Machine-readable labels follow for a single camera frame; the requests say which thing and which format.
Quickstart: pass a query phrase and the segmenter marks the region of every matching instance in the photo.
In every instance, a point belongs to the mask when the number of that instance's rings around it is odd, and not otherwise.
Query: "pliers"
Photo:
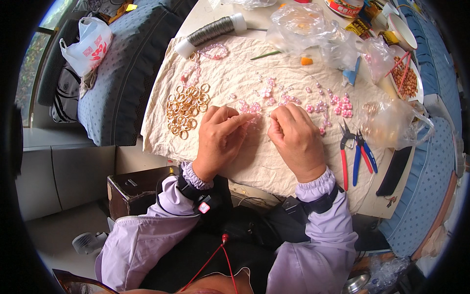
[[[362,133],[358,131],[356,133],[356,154],[354,155],[354,167],[352,170],[352,185],[355,187],[357,184],[357,175],[359,172],[359,163],[360,163],[360,155],[362,153],[362,157],[366,162],[367,168],[369,172],[372,173],[372,168],[374,168],[374,172],[377,173],[377,164],[376,159],[374,158],[374,154],[370,150],[369,146],[367,146],[366,141],[362,137]]]
[[[343,178],[345,181],[345,191],[348,191],[348,165],[346,164],[345,146],[348,147],[349,149],[352,149],[353,145],[348,146],[346,145],[346,142],[349,139],[355,140],[356,135],[351,134],[351,132],[349,131],[348,125],[346,124],[345,119],[343,119],[343,122],[345,123],[345,127],[343,127],[340,123],[338,123],[341,129],[341,133],[343,134],[343,138],[341,138],[341,143],[339,145],[339,148],[341,149],[341,161],[343,162]]]

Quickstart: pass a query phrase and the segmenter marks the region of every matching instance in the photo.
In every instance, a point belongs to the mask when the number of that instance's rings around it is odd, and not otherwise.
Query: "orange piece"
[[[307,57],[302,57],[302,58],[300,59],[300,64],[302,64],[302,65],[313,64],[313,60],[310,59],[310,58],[307,58]]]

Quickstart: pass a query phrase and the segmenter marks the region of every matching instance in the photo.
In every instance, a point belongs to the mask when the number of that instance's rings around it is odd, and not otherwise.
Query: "hand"
[[[199,149],[193,161],[198,178],[210,182],[221,168],[227,166],[238,154],[246,137],[251,113],[239,114],[233,108],[211,106],[199,128]]]
[[[325,172],[320,131],[302,107],[289,103],[276,108],[267,135],[299,183],[316,180]]]

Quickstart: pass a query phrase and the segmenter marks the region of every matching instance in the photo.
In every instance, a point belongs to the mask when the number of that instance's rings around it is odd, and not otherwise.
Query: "dark wooden box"
[[[108,176],[108,199],[112,220],[128,215],[144,215],[155,204],[157,183],[178,167],[160,167],[135,173]]]

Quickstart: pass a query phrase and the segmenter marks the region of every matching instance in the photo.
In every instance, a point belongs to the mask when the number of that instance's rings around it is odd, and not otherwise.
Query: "jacket sleeve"
[[[183,177],[187,181],[201,190],[210,187],[211,183],[197,181],[194,176],[192,166],[184,163]],[[116,291],[138,288],[160,258],[194,228],[199,217],[186,216],[194,213],[194,203],[181,194],[177,185],[178,177],[169,176],[158,195],[161,206],[156,203],[145,215],[116,221],[96,258],[95,273],[99,281]]]
[[[296,196],[304,202],[331,193],[335,176],[329,168],[315,181],[300,183]],[[355,258],[351,214],[345,192],[338,195],[330,210],[308,216],[305,234],[310,243],[284,242],[268,276],[267,291],[273,293],[339,293]]]

